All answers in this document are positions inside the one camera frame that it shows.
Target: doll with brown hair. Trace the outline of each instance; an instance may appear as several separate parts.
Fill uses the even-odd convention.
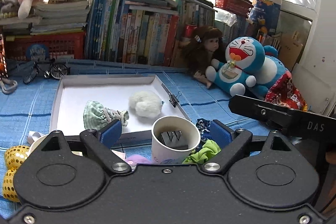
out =
[[[193,31],[190,42],[182,49],[190,73],[207,88],[212,82],[206,78],[205,70],[211,65],[211,60],[215,58],[226,63],[222,36],[223,33],[217,28],[201,26]]]

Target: hair clip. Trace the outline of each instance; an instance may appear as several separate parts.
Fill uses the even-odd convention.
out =
[[[201,43],[202,41],[201,41],[201,39],[200,39],[200,37],[197,35],[197,36],[195,36],[195,40],[197,41],[197,42],[199,42],[199,43]]]

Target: doll hair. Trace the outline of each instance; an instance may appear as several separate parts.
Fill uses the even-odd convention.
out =
[[[206,68],[211,64],[211,61],[208,60],[208,53],[204,47],[204,42],[207,39],[218,38],[218,49],[213,53],[212,58],[223,63],[226,62],[222,36],[223,33],[221,30],[211,26],[201,26],[193,31],[190,43],[182,49],[182,56],[186,60],[189,71],[192,74],[197,71],[204,74]]]

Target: blue bed sheet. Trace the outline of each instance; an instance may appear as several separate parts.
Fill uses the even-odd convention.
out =
[[[42,74],[29,85],[22,83],[22,75],[31,63],[9,63],[11,79],[18,81],[17,90],[11,95],[0,93],[0,158],[6,149],[27,144],[30,130],[49,133],[50,115],[58,81],[44,79]],[[67,60],[72,74],[156,74],[171,93],[179,94],[182,108],[193,123],[198,118],[218,119],[233,129],[246,128],[255,135],[267,135],[269,129],[258,121],[232,113],[228,108],[228,95],[216,86],[209,90],[186,74],[185,69],[131,65],[91,60]],[[120,145],[116,150],[126,156],[141,154],[151,156],[150,140],[134,145]],[[4,176],[4,160],[0,164],[0,178]],[[0,195],[0,215],[7,218],[17,204]]]

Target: metal bolt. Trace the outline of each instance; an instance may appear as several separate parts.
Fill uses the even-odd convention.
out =
[[[310,222],[310,217],[309,216],[301,216],[299,223],[300,224],[308,224]]]
[[[214,172],[220,169],[220,165],[215,162],[208,162],[207,164],[204,165],[204,169],[209,172]]]
[[[116,162],[112,164],[112,169],[115,171],[125,171],[127,170],[129,165],[125,162]]]
[[[30,215],[25,215],[23,217],[24,222],[26,222],[27,224],[34,224],[35,223],[35,218],[30,216]]]
[[[173,173],[173,170],[171,170],[171,169],[163,169],[162,172],[165,173],[165,174],[171,174],[171,173]]]

